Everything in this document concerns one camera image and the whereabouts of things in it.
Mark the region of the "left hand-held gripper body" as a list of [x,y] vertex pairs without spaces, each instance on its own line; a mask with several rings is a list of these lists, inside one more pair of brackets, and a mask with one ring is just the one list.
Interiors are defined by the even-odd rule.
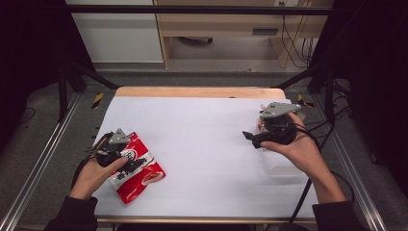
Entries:
[[106,133],[94,146],[95,157],[102,167],[109,166],[121,157],[121,151],[130,139],[118,128],[115,132]]

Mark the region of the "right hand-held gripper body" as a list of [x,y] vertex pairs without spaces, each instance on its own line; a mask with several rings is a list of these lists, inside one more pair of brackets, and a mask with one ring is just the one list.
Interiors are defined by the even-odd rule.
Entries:
[[296,125],[289,116],[290,112],[301,109],[298,104],[271,102],[260,112],[258,131],[255,139],[265,139],[288,145],[296,137]]

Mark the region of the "person's left hand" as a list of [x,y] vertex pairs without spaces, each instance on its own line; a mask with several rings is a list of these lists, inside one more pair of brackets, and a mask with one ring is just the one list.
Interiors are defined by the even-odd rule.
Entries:
[[76,178],[75,184],[68,194],[75,199],[89,200],[93,193],[109,178],[109,176],[128,162],[126,157],[113,161],[102,167],[95,157],[89,157]]

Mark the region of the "person's right hand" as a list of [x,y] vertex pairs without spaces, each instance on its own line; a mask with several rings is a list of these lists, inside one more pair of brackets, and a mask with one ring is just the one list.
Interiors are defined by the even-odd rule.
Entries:
[[273,141],[263,141],[261,146],[283,155],[311,179],[331,174],[314,140],[304,133],[304,124],[301,119],[294,113],[289,113],[289,117],[293,120],[295,126],[301,129],[301,132],[296,133],[295,140],[287,145]]

